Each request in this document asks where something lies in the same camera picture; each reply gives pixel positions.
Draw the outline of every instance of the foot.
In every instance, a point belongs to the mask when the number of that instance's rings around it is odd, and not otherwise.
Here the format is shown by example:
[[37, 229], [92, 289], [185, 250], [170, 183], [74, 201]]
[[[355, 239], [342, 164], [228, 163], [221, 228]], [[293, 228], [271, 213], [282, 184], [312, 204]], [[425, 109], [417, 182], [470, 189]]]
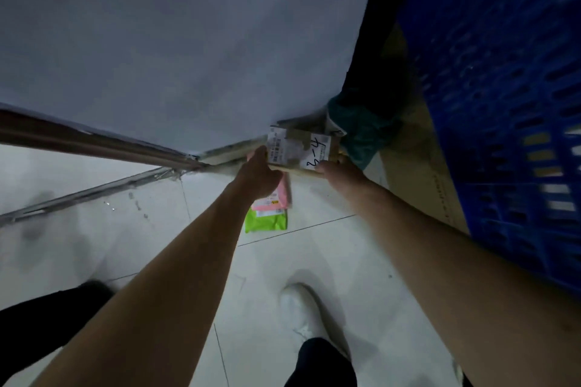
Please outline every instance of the foot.
[[324, 338], [331, 342], [317, 302], [304, 285], [297, 283], [284, 288], [279, 305], [282, 321], [292, 332], [297, 350], [311, 338]]

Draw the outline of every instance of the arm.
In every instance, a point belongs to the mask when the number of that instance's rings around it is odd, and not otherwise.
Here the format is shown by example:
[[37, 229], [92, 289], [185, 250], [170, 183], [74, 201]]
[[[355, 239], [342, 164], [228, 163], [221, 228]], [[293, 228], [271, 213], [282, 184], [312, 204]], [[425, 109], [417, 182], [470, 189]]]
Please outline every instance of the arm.
[[252, 201], [278, 185], [265, 147], [47, 366], [35, 387], [187, 386]]
[[581, 379], [581, 305], [367, 180], [346, 159], [318, 168], [381, 247], [475, 386]]

